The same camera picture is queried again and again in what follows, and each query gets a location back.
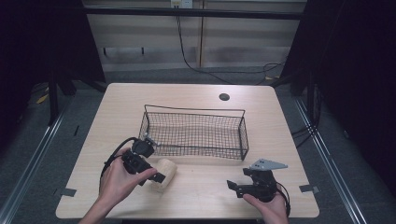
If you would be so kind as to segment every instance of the cable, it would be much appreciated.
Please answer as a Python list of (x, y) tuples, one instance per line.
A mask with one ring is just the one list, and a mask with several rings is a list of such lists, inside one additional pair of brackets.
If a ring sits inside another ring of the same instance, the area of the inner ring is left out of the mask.
[[(230, 85), (236, 85), (236, 84), (235, 84), (235, 83), (232, 83), (232, 82), (230, 82), (230, 81), (227, 81), (227, 80), (225, 80), (225, 79), (223, 79), (223, 78), (221, 78), (221, 77), (218, 77), (218, 76), (216, 76), (215, 74), (221, 74), (221, 73), (228, 73), (228, 74), (258, 74), (258, 73), (264, 73), (264, 78), (263, 78), (260, 82), (258, 82), (258, 83), (255, 84), (255, 85), (260, 85), (260, 84), (262, 84), (262, 83), (264, 82), (264, 80), (265, 80), (265, 78), (266, 78), (266, 75), (265, 75), (266, 72), (271, 71), (271, 70), (277, 68), (278, 66), (284, 65), (284, 64), (285, 64), (285, 62), (282, 62), (282, 63), (268, 63), (268, 64), (266, 64), (266, 65), (263, 67), (263, 70), (262, 70), (262, 71), (257, 71), (257, 72), (246, 72), (246, 71), (241, 71), (241, 72), (235, 72), (235, 71), (230, 71), (230, 72), (227, 72), (227, 71), (206, 72), (206, 71), (202, 71), (202, 70), (195, 69), (195, 68), (191, 67), (191, 66), (189, 65), (189, 63), (187, 62), (187, 60), (186, 60), (186, 56), (185, 56), (185, 53), (184, 53), (184, 46), (183, 46), (183, 38), (182, 38), (182, 34), (181, 34), (181, 22), (180, 22), (180, 17), (179, 17), (179, 16), (176, 16), (176, 18), (177, 18), (177, 31), (178, 31), (179, 41), (180, 41), (181, 54), (182, 54), (182, 56), (183, 56), (184, 63), (185, 63), (192, 71), (195, 71), (195, 72), (201, 73), (201, 74), (210, 75), (210, 76), (212, 76), (212, 77), (214, 77), (214, 78), (216, 78), (216, 79), (218, 79), (218, 80), (220, 80), (220, 81), (222, 81), (222, 82), (225, 82), (225, 83), (227, 83), (227, 84), (230, 84)], [(265, 67), (266, 67), (266, 66), (269, 66), (269, 65), (274, 65), (274, 67), (271, 67), (271, 68), (265, 70)]]
[(308, 126), (300, 129), (299, 131), (293, 132), (291, 135), (295, 135), (297, 133), (302, 133), (300, 135), (297, 136), (293, 136), (294, 139), (304, 136), (306, 132), (309, 132), (309, 135), (300, 143), (296, 146), (296, 148), (302, 146), (308, 139), (309, 137), (311, 137), (313, 134), (315, 134), (318, 131), (318, 126), (319, 126), (319, 121), (320, 121), (320, 114), (321, 114), (321, 105), (322, 105), (322, 100), (323, 97), (320, 94), (319, 90), (318, 90), (318, 86), (315, 87), (315, 92), (316, 93), (316, 110), (314, 113), (314, 120), (312, 123), (310, 123)]
[(101, 184), (102, 176), (103, 176), (103, 174), (105, 173), (106, 169), (111, 165), (111, 162), (113, 162), (117, 157), (119, 157), (119, 156), (116, 156), (116, 154), (120, 151), (120, 149), (121, 149), (125, 144), (127, 144), (128, 142), (130, 142), (130, 141), (132, 141), (132, 140), (136, 141), (137, 138), (135, 138), (135, 137), (130, 137), (130, 138), (127, 138), (126, 140), (124, 140), (124, 141), (116, 148), (116, 150), (114, 150), (113, 154), (111, 154), (111, 156), (107, 159), (107, 161), (105, 161), (105, 166), (103, 167), (102, 173), (100, 174), (100, 178), (99, 178), (99, 189), (100, 189), (100, 184)]
[(285, 204), (286, 204), (286, 215), (289, 216), (290, 215), (290, 196), (288, 193), (288, 190), (285, 188), (285, 186), (283, 186), (281, 183), (276, 182), (280, 187), (282, 187), (282, 189), (285, 190), (285, 193), (282, 192), (281, 189), (276, 188), (276, 191), (280, 193), (280, 195), (283, 197), (283, 199), (285, 199)]

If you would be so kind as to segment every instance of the human hand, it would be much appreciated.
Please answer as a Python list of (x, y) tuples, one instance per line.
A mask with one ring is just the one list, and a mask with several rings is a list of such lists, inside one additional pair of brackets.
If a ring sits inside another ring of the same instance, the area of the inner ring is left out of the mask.
[(253, 205), (262, 214), (265, 224), (287, 224), (289, 223), (286, 213), (285, 199), (277, 192), (274, 199), (269, 203), (263, 203), (250, 194), (244, 194), (245, 201)]
[(157, 170), (154, 168), (136, 175), (129, 174), (120, 157), (126, 150), (129, 148), (121, 149), (116, 154), (117, 158), (104, 172), (100, 181), (99, 196), (79, 223), (100, 223), (114, 206), (131, 194), (141, 181), (157, 174)]

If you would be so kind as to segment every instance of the metal bar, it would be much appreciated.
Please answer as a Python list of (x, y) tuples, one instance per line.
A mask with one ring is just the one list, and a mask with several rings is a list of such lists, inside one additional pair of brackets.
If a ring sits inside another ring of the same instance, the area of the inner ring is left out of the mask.
[(247, 18), (298, 21), (303, 13), (296, 12), (260, 12), (194, 8), (164, 8), (164, 7), (37, 7), (45, 13), (83, 13), (100, 15), (140, 15), (140, 16), (180, 16), (180, 17), (217, 17), (217, 18)]
[(323, 162), (329, 172), (329, 175), (332, 178), (332, 182), (334, 183), (338, 193), (340, 194), (341, 199), (350, 217), (352, 218), (353, 223), (357, 223), (357, 224), (367, 223), (358, 202), (356, 201), (352, 192), (349, 190), (347, 183), (345, 182), (344, 178), (339, 172), (337, 165), (332, 159), (332, 154), (330, 153), (329, 149), (324, 143), (323, 138), (321, 137), (318, 131), (314, 132), (314, 130), (312, 129), (311, 121), (309, 120), (309, 117), (306, 114), (307, 111), (303, 101), (301, 99), (296, 99), (295, 103), (297, 104), (297, 107), (304, 120), (304, 123), (308, 128), (308, 131), (311, 133), (312, 140), (314, 141), (314, 144), (317, 147), (318, 153), (320, 157), (323, 159)]
[(22, 199), (29, 189), (29, 186), (35, 177), (35, 173), (38, 170), (38, 167), (47, 153), (47, 150), (50, 146), (52, 138), (57, 133), (59, 126), (62, 123), (64, 118), (64, 112), (67, 107), (70, 105), (71, 100), (69, 100), (68, 104), (65, 106), (64, 110), (59, 114), (58, 118), (53, 122), (51, 126), (49, 126), (38, 144), (32, 159), (30, 159), (29, 163), (26, 166), (26, 169), (22, 173), (17, 185), (14, 190), (12, 190), (11, 194), (8, 196), (5, 201), (1, 211), (0, 211), (0, 223), (8, 224), (11, 223), (12, 218), (14, 218), (17, 210), (22, 202)]

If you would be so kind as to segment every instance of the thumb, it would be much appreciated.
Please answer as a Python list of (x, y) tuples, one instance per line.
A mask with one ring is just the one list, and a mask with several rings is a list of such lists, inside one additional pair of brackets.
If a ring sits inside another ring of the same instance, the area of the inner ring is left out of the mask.
[(243, 198), (245, 201), (247, 201), (248, 203), (250, 203), (255, 207), (257, 207), (260, 204), (259, 200), (250, 194), (244, 194)]
[(140, 174), (137, 174), (136, 177), (139, 179), (139, 181), (147, 180), (149, 177), (157, 174), (157, 170), (155, 168), (149, 168), (145, 171), (143, 171)]

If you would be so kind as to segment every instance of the black wire basket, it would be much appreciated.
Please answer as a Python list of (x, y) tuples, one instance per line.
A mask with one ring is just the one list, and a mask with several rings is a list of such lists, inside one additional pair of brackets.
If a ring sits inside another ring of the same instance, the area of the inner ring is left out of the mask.
[(148, 137), (155, 142), (154, 155), (157, 156), (197, 155), (244, 160), (248, 154), (244, 115), (245, 110), (145, 105), (139, 138)]

